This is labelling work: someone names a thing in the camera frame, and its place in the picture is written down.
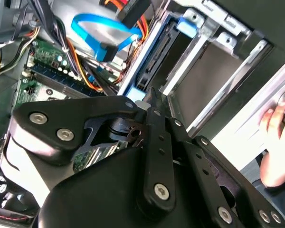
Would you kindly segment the person's hand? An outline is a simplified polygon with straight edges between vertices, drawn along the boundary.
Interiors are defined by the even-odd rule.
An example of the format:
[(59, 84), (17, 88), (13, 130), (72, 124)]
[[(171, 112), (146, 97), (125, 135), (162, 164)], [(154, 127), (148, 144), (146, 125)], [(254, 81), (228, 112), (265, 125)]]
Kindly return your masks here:
[(285, 183), (285, 103), (269, 109), (262, 117), (259, 130), (264, 139), (267, 153), (260, 166), (262, 183), (267, 187), (277, 187)]

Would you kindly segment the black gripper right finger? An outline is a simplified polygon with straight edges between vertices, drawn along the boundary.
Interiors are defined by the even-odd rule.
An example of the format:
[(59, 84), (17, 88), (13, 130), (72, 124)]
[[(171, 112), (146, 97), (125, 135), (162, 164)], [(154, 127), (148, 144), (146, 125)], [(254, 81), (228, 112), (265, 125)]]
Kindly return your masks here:
[(284, 228), (282, 215), (205, 137), (190, 138), (161, 95), (172, 137), (177, 202), (162, 228)]

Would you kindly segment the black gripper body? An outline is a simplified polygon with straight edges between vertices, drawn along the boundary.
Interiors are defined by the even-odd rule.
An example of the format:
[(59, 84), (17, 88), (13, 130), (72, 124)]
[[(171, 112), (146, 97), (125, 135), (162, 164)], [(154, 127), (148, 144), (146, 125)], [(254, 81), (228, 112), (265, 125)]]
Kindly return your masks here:
[(142, 162), (142, 150), (131, 147), (62, 181), (41, 208), (38, 227), (161, 228), (160, 223), (176, 208), (174, 165), (180, 160), (173, 157), (172, 151), (176, 201), (173, 210), (166, 214), (151, 214), (139, 207)]

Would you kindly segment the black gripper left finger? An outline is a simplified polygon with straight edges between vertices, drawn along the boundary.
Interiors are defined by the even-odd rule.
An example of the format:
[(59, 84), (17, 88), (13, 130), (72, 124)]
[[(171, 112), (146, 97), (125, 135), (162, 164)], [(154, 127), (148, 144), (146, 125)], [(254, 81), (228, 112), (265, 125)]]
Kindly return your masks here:
[(176, 196), (167, 104), (167, 97), (153, 88), (136, 102), (100, 96), (24, 103), (9, 125), (9, 179), (42, 206), (49, 192), (74, 174), (76, 156), (127, 142), (143, 152), (139, 207), (169, 213)]

